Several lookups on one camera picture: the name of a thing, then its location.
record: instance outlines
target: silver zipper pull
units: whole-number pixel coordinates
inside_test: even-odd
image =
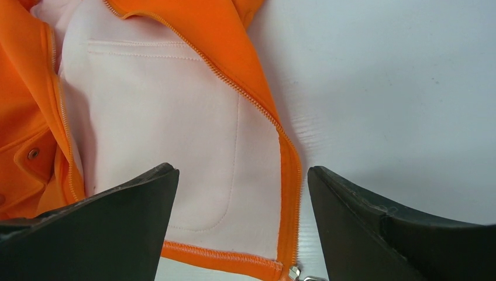
[[[301,270],[297,266],[292,266],[290,267],[290,279],[293,281],[300,281],[299,275],[301,274]],[[314,277],[314,276],[307,276],[303,281],[327,281],[324,278],[320,277]]]

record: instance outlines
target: zipper teeth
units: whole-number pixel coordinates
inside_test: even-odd
[[[113,6],[108,2],[108,0],[103,0],[107,8],[116,16],[119,18],[122,18],[122,15],[117,12]],[[193,44],[190,43],[189,40],[187,40],[180,32],[177,31],[173,26],[171,26],[167,21],[165,21],[161,16],[155,14],[155,13],[143,13],[146,15],[149,15],[153,17],[154,19],[158,20],[161,22],[163,25],[171,29],[179,38],[181,38],[187,45],[189,45],[190,48],[192,48],[201,58],[202,60],[207,64],[207,66],[212,70],[212,72],[219,77],[224,83],[226,83],[228,86],[233,88],[236,92],[238,92],[240,95],[242,95],[245,99],[247,99],[250,103],[252,103],[275,127],[276,129],[283,135],[284,139],[290,144],[290,146],[295,149],[295,146],[291,142],[291,139],[288,137],[288,135],[284,132],[283,127],[275,120],[275,118],[265,109],[263,108],[258,101],[256,101],[253,97],[251,97],[245,90],[243,90],[241,87],[239,87],[236,83],[234,83],[229,77],[225,76],[216,66],[214,66],[209,59],[206,57],[206,55],[203,54],[200,50],[198,50]],[[297,182],[298,184],[301,184],[301,166],[298,165],[297,167]],[[291,263],[292,265],[296,265],[297,262],[297,253],[298,253],[298,233],[299,233],[299,209],[301,205],[301,192],[296,194],[296,212],[295,217],[292,218],[294,221],[294,229],[296,230],[293,236],[293,243],[292,248],[295,249],[295,251],[292,253],[291,257]]]
[[[55,44],[55,34],[53,32],[53,29],[50,29],[51,33],[51,69],[53,72],[56,72],[56,64],[57,64],[57,46]],[[69,160],[73,158],[73,150],[70,145],[71,143],[71,136],[68,133],[69,132],[69,125],[67,121],[67,113],[66,113],[66,107],[64,105],[64,94],[62,92],[62,86],[60,80],[57,81],[57,87],[58,87],[58,99],[60,100],[60,115],[62,115],[62,124],[64,126],[64,133],[66,134],[67,142],[69,143]],[[69,163],[69,168],[68,168],[68,173],[69,177],[69,190],[71,191],[71,195],[75,199],[75,201],[79,201],[78,196],[76,195],[76,192],[74,190],[73,186],[73,166],[71,163]]]

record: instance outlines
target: stitching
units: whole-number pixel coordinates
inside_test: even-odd
[[[117,52],[95,52],[88,51],[90,54],[110,54],[114,56],[134,56],[134,57],[159,57],[163,59],[180,59],[180,60],[194,60],[194,61],[202,61],[201,59],[196,59],[193,57],[178,57],[178,56],[165,56],[165,55],[151,55],[151,54],[136,54],[136,53],[117,53]]]
[[[189,232],[207,232],[207,231],[210,231],[210,230],[216,228],[219,224],[222,223],[224,218],[226,218],[226,215],[228,214],[229,208],[231,206],[232,190],[233,190],[233,186],[234,186],[234,173],[236,171],[237,134],[239,131],[239,103],[240,103],[240,95],[237,95],[237,117],[236,117],[236,136],[235,136],[235,142],[234,142],[233,173],[232,173],[232,177],[231,177],[231,188],[229,189],[228,207],[226,208],[224,215],[222,215],[222,218],[215,225],[213,225],[209,228],[202,229],[202,230],[187,229],[187,228],[183,228],[183,227],[176,227],[174,225],[169,225],[168,227],[179,229],[179,230],[184,230],[184,231],[189,231]]]
[[[247,263],[252,263],[255,265],[268,266],[270,268],[277,269],[277,270],[282,269],[282,264],[280,264],[278,262],[268,261],[266,259],[259,258],[258,256],[249,255],[248,257],[246,257],[245,256],[246,254],[227,253],[227,252],[211,250],[211,249],[207,250],[207,249],[198,248],[195,246],[190,246],[187,244],[182,244],[182,243],[177,243],[177,242],[168,242],[168,241],[164,241],[162,248],[170,249],[173,251],[192,253],[194,255],[200,254],[200,255],[206,256],[207,258],[211,258],[211,259],[221,259],[221,260],[225,260],[225,261],[235,261],[235,262],[245,262],[245,263],[247,262]]]
[[[184,42],[133,42],[133,41],[103,41],[89,39],[87,41],[88,45],[108,45],[108,46],[144,46],[144,47],[163,47],[163,46],[173,46],[186,48],[189,47]]]

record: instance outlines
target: metal button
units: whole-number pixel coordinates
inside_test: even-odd
[[[34,158],[38,157],[40,155],[40,149],[39,148],[33,148],[31,151],[27,154],[27,158],[29,160],[33,160]]]

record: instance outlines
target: orange jacket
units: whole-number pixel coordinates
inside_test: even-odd
[[[147,16],[175,31],[211,70],[276,127],[281,148],[281,223],[276,261],[241,253],[167,246],[163,256],[196,266],[286,280],[296,263],[301,166],[246,34],[263,0],[108,0],[118,17]],[[85,198],[54,69],[51,27],[28,12],[35,1],[0,7],[0,218],[34,217]]]

